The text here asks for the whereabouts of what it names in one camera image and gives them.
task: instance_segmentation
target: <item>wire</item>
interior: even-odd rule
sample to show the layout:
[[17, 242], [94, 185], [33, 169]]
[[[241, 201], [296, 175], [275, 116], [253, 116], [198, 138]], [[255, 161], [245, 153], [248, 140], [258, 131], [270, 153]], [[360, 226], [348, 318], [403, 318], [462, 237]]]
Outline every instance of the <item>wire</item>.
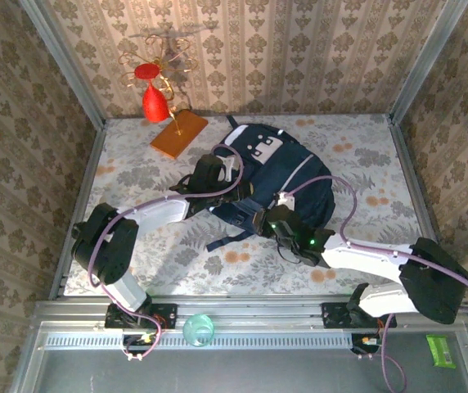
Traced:
[[[389, 388], [389, 391], [391, 393], [403, 393], [407, 389], [407, 376], [405, 375], [405, 372], [403, 371], [403, 367], [391, 358], [390, 356], [387, 355], [387, 332], [389, 331], [389, 326], [390, 322], [392, 321], [392, 318], [394, 317], [394, 314], [390, 314], [389, 317], [387, 318], [387, 322], [385, 324], [385, 330], [383, 332], [383, 340], [381, 341], [381, 371], [383, 372], [383, 378], [385, 379], [385, 384]], [[394, 363], [394, 366], [396, 366], [399, 370], [399, 372], [402, 375], [403, 379], [403, 388], [399, 392], [397, 392], [391, 385], [389, 381], [389, 377], [387, 376], [387, 367], [386, 367], [386, 360], [390, 360], [392, 363]]]
[[281, 257], [283, 260], [286, 260], [287, 262], [290, 262], [291, 264], [300, 264], [300, 263], [301, 263], [300, 260], [299, 260], [298, 262], [293, 262], [292, 260], [288, 260], [287, 258], [285, 258], [285, 257], [281, 254], [280, 243], [277, 243], [277, 253], [280, 255], [280, 257]]
[[381, 339], [381, 330], [385, 327], [385, 325], [383, 324], [383, 321], [379, 318], [378, 318], [378, 325], [380, 325], [380, 327], [378, 328], [377, 336]]
[[112, 227], [114, 227], [114, 225], [118, 221], [120, 221], [123, 217], [126, 217], [127, 215], [130, 215], [131, 213], [137, 212], [139, 210], [144, 210], [147, 207], [152, 207], [154, 205], [157, 205], [159, 203], [164, 203], [166, 201], [183, 201], [183, 200], [186, 200], [187, 198], [219, 197], [220, 195], [225, 194], [225, 193], [230, 192], [231, 190], [233, 190], [239, 184], [241, 179], [243, 178], [243, 169], [244, 169], [243, 160], [241, 159], [240, 153], [238, 153], [236, 150], [234, 150], [232, 147], [230, 147], [228, 145], [218, 144], [218, 145], [216, 145], [216, 146], [214, 146], [212, 148], [211, 152], [214, 153], [214, 151], [217, 150], [220, 147], [228, 149], [230, 152], [232, 152], [234, 154], [234, 156], [236, 156], [236, 159], [238, 160], [238, 162], [240, 163], [240, 169], [239, 169], [238, 175], [237, 175], [236, 180], [234, 181], [234, 183], [232, 183], [229, 187], [225, 188], [224, 190], [217, 191], [217, 192], [206, 192], [206, 193], [201, 193], [201, 194], [184, 194], [184, 195], [176, 194], [176, 195], [170, 195], [170, 196], [162, 196], [161, 198], [156, 198], [156, 199], [154, 199], [152, 201], [143, 202], [138, 206], [130, 208], [130, 209], [128, 209], [128, 210], [126, 210], [126, 211], [124, 211], [122, 213], [119, 213], [103, 229], [103, 232], [101, 232], [100, 237], [97, 239], [96, 245], [94, 246], [94, 249], [92, 250], [92, 254], [90, 255], [90, 260], [88, 262], [88, 267], [87, 267], [87, 274], [88, 274], [88, 282], [90, 283], [91, 287], [97, 288], [97, 287], [101, 286], [101, 289], [107, 294], [107, 296], [109, 296], [110, 300], [112, 300], [123, 312], [125, 312], [126, 314], [128, 314], [130, 316], [133, 316], [133, 317], [144, 318], [144, 319], [152, 322], [156, 327], [155, 340], [152, 343], [152, 346], [148, 350], [146, 350], [145, 352], [140, 354], [137, 357], [138, 359], [145, 358], [147, 355], [149, 355], [153, 351], [153, 349], [156, 348], [156, 346], [160, 342], [160, 338], [161, 338], [161, 334], [162, 334], [161, 325], [155, 318], [152, 318], [150, 315], [139, 314], [139, 313], [131, 311], [130, 309], [127, 309], [125, 306], [123, 306], [121, 303], [119, 303], [119, 301], [108, 291], [108, 289], [106, 289], [104, 284], [102, 284], [101, 282], [94, 282], [92, 274], [93, 274], [93, 270], [94, 270], [94, 264], [96, 263], [97, 254], [98, 254], [98, 252], [99, 252], [99, 250], [101, 248], [101, 245], [103, 244], [103, 242], [105, 240], [105, 236], [110, 232]]
[[155, 318], [155, 320], [160, 323], [161, 327], [163, 327], [163, 325], [165, 325], [165, 329], [169, 327], [169, 325], [167, 324], [167, 320], [163, 318], [161, 315], [153, 314], [152, 317]]
[[381, 322], [381, 319], [378, 318], [378, 330], [376, 330], [376, 334], [374, 335], [374, 337], [379, 337], [380, 336], [380, 331], [381, 331], [381, 326], [382, 326], [382, 322]]

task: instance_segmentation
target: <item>table surface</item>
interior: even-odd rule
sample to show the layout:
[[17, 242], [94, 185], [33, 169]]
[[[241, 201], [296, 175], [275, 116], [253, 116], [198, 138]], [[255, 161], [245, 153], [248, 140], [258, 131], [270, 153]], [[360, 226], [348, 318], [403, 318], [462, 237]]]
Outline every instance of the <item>table surface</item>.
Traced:
[[[142, 119], [110, 120], [92, 185], [85, 219], [99, 203], [130, 207], [167, 195], [170, 186], [194, 169], [231, 130], [223, 116], [209, 125], [176, 159], [149, 145], [166, 126]], [[286, 130], [317, 154], [334, 175], [358, 193], [358, 211], [347, 227], [350, 237], [384, 243], [413, 243], [420, 228], [385, 115], [237, 116], [239, 124], [265, 123]], [[338, 230], [352, 198], [335, 185], [336, 208], [328, 228]], [[152, 295], [350, 294], [361, 282], [384, 280], [353, 270], [311, 268], [283, 260], [276, 243], [250, 237], [208, 252], [213, 240], [241, 230], [202, 211], [181, 223], [139, 237], [131, 270]], [[64, 295], [101, 294], [73, 261]]]

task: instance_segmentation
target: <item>orange wooden block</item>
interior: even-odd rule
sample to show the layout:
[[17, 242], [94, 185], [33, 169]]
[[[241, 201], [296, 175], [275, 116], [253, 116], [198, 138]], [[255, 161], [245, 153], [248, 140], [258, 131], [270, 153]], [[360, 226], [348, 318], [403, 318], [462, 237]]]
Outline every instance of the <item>orange wooden block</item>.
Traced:
[[187, 110], [179, 112], [176, 116], [176, 120], [181, 129], [181, 135], [178, 135], [178, 129], [173, 120], [151, 142], [151, 146], [157, 151], [174, 159], [182, 154], [196, 135], [209, 123], [208, 120]]

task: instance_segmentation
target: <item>red decoration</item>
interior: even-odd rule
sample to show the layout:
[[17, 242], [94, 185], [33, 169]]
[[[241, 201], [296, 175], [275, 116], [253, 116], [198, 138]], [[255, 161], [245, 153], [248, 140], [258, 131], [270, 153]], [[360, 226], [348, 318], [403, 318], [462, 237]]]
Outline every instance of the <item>red decoration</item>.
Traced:
[[160, 90], [152, 86], [151, 80], [149, 80], [149, 87], [143, 95], [143, 112], [152, 123], [158, 123], [170, 116], [167, 99]]
[[154, 63], [140, 64], [134, 70], [134, 76], [139, 79], [153, 79], [160, 74], [160, 68]]
[[152, 86], [152, 80], [160, 74], [160, 68], [154, 63], [140, 64], [134, 70], [134, 76], [138, 79], [149, 81], [149, 87], [143, 94], [143, 112], [152, 123], [158, 123], [170, 116], [169, 105], [165, 95]]

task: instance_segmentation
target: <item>black clamp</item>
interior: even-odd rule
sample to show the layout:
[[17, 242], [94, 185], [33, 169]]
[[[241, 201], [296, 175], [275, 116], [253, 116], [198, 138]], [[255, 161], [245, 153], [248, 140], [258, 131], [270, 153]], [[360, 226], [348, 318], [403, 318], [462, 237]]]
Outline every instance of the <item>black clamp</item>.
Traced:
[[[218, 180], [222, 170], [227, 168], [221, 158], [212, 154], [203, 155], [197, 162], [194, 173], [183, 177], [178, 184], [169, 188], [179, 194], [203, 194], [219, 192], [229, 187], [232, 182]], [[220, 206], [222, 203], [241, 201], [250, 197], [254, 192], [252, 184], [241, 180], [230, 192], [208, 198], [187, 198], [190, 203], [186, 219], [210, 207]]]
[[300, 262], [308, 266], [330, 268], [322, 257], [326, 241], [335, 234], [324, 228], [311, 228], [297, 213], [285, 205], [261, 210], [254, 217], [258, 234], [275, 237], [278, 244], [292, 251]]

